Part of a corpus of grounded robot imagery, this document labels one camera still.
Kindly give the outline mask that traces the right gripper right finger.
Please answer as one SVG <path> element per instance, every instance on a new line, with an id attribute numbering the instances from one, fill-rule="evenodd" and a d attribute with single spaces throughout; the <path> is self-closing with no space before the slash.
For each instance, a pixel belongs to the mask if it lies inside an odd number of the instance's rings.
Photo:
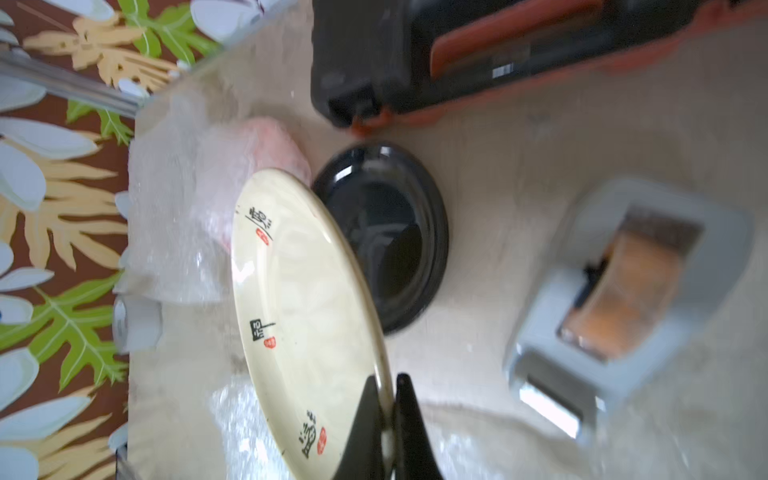
<path id="1" fill-rule="evenodd" d="M 396 480 L 443 480 L 410 376 L 399 373 L 395 386 L 394 478 Z"/>

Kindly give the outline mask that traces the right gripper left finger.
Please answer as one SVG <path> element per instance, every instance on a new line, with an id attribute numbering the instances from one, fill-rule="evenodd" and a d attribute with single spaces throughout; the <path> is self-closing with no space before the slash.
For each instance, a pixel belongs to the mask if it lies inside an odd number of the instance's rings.
<path id="1" fill-rule="evenodd" d="M 366 379 L 351 431 L 333 480 L 382 480 L 383 414 L 374 376 Z"/>

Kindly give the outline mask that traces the cream dinner plate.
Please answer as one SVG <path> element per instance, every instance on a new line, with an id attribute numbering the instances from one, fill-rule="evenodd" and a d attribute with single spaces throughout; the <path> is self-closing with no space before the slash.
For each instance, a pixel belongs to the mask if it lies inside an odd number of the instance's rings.
<path id="1" fill-rule="evenodd" d="M 383 332 L 358 261 L 317 196 L 265 169 L 234 209 L 232 289 L 261 410 L 288 469 L 329 479 L 350 438 L 367 381 L 390 415 Z"/>

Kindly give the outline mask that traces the orange plastic plate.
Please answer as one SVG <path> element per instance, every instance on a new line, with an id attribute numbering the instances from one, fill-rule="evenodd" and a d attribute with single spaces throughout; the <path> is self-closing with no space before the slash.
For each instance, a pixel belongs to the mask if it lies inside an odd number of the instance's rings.
<path id="1" fill-rule="evenodd" d="M 220 124 L 200 137 L 191 215 L 227 252 L 237 200 L 247 181 L 264 169 L 282 170 L 305 185 L 311 183 L 307 158 L 279 121 L 256 117 Z"/>

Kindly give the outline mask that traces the clear bubble wrap sheet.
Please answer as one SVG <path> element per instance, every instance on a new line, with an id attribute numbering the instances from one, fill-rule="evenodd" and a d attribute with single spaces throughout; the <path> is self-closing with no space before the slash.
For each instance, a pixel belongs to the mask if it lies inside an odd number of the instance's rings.
<path id="1" fill-rule="evenodd" d="M 304 184 L 310 164 L 272 117 L 217 121 L 198 91 L 165 111 L 129 148 L 128 247 L 115 291 L 175 304 L 218 303 L 231 291 L 236 202 L 257 171 Z"/>

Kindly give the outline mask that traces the black dinner plate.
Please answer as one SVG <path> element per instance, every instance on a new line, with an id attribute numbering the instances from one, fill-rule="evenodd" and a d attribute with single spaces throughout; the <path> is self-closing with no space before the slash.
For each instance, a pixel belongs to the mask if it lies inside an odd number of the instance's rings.
<path id="1" fill-rule="evenodd" d="M 429 306 L 449 254 L 442 195 L 421 161 L 385 142 L 335 155 L 312 190 L 355 253 L 382 330 L 394 334 Z"/>

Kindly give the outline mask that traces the clear tape roll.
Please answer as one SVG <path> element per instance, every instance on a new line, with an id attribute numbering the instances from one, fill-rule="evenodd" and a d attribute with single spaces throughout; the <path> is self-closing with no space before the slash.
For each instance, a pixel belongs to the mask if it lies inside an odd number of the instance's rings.
<path id="1" fill-rule="evenodd" d="M 118 295 L 113 304 L 112 336 L 118 354 L 153 348 L 162 335 L 162 306 L 138 295 Z"/>

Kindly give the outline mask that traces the grey tape dispenser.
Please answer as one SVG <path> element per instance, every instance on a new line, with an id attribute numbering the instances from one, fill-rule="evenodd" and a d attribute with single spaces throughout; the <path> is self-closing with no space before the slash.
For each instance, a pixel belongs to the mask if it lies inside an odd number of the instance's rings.
<path id="1" fill-rule="evenodd" d="M 719 309 L 751 255 L 745 211 L 662 183 L 608 180 L 567 214 L 504 362 L 512 393 L 587 443 Z"/>

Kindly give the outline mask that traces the black tool case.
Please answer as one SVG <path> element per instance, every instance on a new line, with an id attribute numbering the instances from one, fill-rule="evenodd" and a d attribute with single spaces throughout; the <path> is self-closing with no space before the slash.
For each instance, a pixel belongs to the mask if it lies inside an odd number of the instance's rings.
<path id="1" fill-rule="evenodd" d="M 763 1 L 316 1 L 311 100 L 365 135 L 589 69 L 630 71 Z"/>

